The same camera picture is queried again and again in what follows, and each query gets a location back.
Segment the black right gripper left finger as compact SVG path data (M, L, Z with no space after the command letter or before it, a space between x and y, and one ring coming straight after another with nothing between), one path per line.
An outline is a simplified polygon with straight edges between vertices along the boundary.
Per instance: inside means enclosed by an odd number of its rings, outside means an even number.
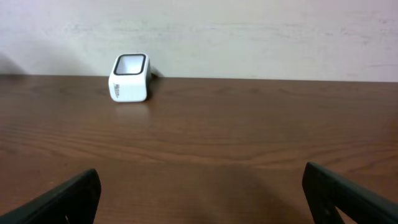
M30 202L1 215L1 224L93 224L101 195L95 169L88 169Z

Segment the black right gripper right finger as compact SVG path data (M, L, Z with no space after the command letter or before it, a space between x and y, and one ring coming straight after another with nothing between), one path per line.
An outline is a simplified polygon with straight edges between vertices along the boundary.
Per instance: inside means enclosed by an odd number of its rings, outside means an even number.
M305 166L302 188L316 224L343 223L339 211L356 223L397 224L397 204L314 162Z

